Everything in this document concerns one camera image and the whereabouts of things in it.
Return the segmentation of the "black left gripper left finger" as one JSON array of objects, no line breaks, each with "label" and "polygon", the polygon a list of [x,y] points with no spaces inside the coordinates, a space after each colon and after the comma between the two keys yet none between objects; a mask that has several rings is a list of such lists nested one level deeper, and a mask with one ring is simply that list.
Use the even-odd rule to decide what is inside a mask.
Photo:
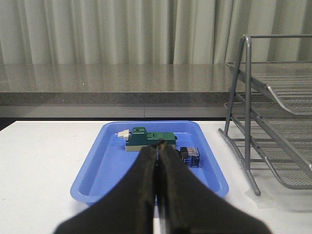
[{"label": "black left gripper left finger", "polygon": [[57,234],[151,234],[156,148],[143,147],[119,183],[85,211],[61,223]]}]

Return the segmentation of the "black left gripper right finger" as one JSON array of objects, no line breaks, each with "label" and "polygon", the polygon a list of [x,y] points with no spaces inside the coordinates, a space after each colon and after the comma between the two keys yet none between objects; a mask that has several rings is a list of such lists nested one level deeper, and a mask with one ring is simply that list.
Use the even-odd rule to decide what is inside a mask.
[{"label": "black left gripper right finger", "polygon": [[261,220],[208,189],[172,146],[158,147],[157,202],[165,234],[269,234]]}]

